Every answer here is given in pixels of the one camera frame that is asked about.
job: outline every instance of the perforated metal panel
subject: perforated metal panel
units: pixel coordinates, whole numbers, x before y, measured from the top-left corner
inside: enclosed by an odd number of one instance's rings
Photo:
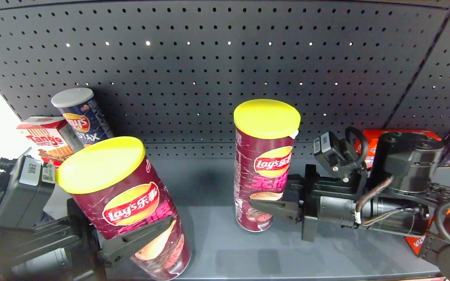
[[[91,87],[117,135],[232,142],[232,111],[275,98],[299,142],[381,128],[445,9],[369,2],[95,2],[0,11],[0,92],[22,119]]]
[[[450,130],[450,20],[389,128]]]
[[[28,7],[33,5],[67,4],[72,2],[104,2],[104,0],[0,0],[0,9]],[[366,0],[366,2],[387,2],[444,8],[450,7],[450,0]]]

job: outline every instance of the lay's stax canister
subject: lay's stax canister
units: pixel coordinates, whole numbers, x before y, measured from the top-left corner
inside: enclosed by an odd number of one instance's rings
[[[139,139],[114,137],[88,146],[65,160],[56,176],[106,239],[173,216],[171,226],[131,260],[159,281],[185,270],[191,259],[188,238]]]
[[[61,91],[52,104],[74,129],[84,147],[114,137],[109,125],[88,88]]]
[[[234,110],[234,123],[236,219],[248,231],[264,231],[272,216],[251,208],[249,200],[282,198],[300,114],[282,101],[251,100]]]

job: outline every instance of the yellow plastic lid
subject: yellow plastic lid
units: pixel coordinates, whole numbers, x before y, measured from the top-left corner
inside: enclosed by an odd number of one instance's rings
[[[57,184],[71,194],[97,192],[129,176],[144,157],[136,137],[102,140],[66,159],[57,170]]]
[[[237,128],[258,139],[287,137],[298,130],[300,121],[301,116],[296,108],[282,101],[245,101],[234,110]]]

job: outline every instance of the barcode label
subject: barcode label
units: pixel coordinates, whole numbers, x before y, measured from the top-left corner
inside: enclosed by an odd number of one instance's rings
[[[320,152],[320,137],[314,140],[314,154]]]
[[[331,143],[329,140],[329,132],[320,136],[320,142],[321,142],[320,149],[322,150],[323,153],[331,150]]]
[[[47,167],[43,167],[43,175],[41,179],[45,183],[55,183],[55,165],[48,164]]]
[[[24,185],[37,186],[39,183],[39,173],[41,172],[41,163],[30,157],[25,157],[22,166],[22,174],[18,180]]]

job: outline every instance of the robotic arm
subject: robotic arm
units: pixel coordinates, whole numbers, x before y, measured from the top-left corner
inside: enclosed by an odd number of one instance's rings
[[[34,228],[55,187],[55,167],[23,155],[0,159],[0,281],[105,281],[115,267],[150,243],[173,218],[106,240],[75,201],[66,217]]]
[[[350,144],[351,134],[361,141],[362,153]],[[325,133],[314,140],[314,156],[330,177],[320,176],[316,165],[307,164],[304,177],[288,177],[286,188],[299,191],[298,202],[252,199],[251,206],[301,222],[302,240],[309,242],[315,240],[319,221],[409,237],[426,235],[425,244],[436,245],[423,245],[420,257],[441,270],[448,267],[443,274],[450,279],[450,258],[437,261],[441,253],[450,251],[450,233],[443,224],[450,208],[450,187],[431,181],[443,144],[414,133],[385,133],[370,176],[364,163],[367,145],[356,128],[347,128],[345,139]],[[434,210],[431,226],[430,210]]]

